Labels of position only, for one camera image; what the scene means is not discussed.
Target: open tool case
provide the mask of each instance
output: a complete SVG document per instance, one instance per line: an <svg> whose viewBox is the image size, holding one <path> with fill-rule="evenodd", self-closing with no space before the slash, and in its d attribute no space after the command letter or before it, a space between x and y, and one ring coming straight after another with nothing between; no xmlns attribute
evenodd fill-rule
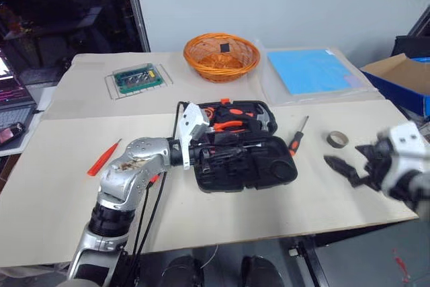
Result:
<svg viewBox="0 0 430 287"><path fill-rule="evenodd" d="M275 116L262 101L200 104L212 131L194 143L194 172L205 192L237 192L290 183L297 169L273 133Z"/></svg>

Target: red screwdriver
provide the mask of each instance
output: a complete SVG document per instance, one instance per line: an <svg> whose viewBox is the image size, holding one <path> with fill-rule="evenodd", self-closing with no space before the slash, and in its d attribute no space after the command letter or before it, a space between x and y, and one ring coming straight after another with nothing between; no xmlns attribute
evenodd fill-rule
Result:
<svg viewBox="0 0 430 287"><path fill-rule="evenodd" d="M303 138L303 128L306 125L307 121L309 119L309 116L306 116L303 122L303 126L300 128L299 131L296 132L296 134L294 135L293 140L291 140L290 145L288 146L288 149L290 150L290 154L293 157L298 150L298 147L300 146L300 141Z"/></svg>
<svg viewBox="0 0 430 287"><path fill-rule="evenodd" d="M105 151L102 156L100 156L100 158L95 162L93 167L90 168L89 171L87 172L88 175L90 175L90 176L96 176L97 175L99 170L103 167L103 165L106 164L106 162L112 156L112 154L114 153L114 151L115 151L116 147L118 146L118 144L120 143L120 141L121 141L121 139L119 141L117 141L107 151Z"/></svg>

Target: orange wicker basket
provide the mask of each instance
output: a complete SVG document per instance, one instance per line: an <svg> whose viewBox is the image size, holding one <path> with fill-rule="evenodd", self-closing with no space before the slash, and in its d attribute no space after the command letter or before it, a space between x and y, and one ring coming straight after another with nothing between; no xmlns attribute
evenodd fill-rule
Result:
<svg viewBox="0 0 430 287"><path fill-rule="evenodd" d="M254 69L260 53L235 35L209 33L190 40L183 49L187 62L211 82L229 82Z"/></svg>

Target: circuit board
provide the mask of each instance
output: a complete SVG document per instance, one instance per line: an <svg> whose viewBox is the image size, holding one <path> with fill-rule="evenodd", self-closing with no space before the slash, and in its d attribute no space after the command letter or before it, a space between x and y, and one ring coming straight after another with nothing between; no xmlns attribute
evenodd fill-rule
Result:
<svg viewBox="0 0 430 287"><path fill-rule="evenodd" d="M116 73L114 79L118 89L123 94L155 87L164 83L157 68L151 63L138 69Z"/></svg>

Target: keyboard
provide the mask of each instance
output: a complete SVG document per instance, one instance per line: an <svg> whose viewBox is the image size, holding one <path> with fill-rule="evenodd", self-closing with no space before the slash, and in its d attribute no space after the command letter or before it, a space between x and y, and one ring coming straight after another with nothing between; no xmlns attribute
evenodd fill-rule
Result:
<svg viewBox="0 0 430 287"><path fill-rule="evenodd" d="M17 108L0 112L0 129L7 128L16 122L26 123L31 107Z"/></svg>

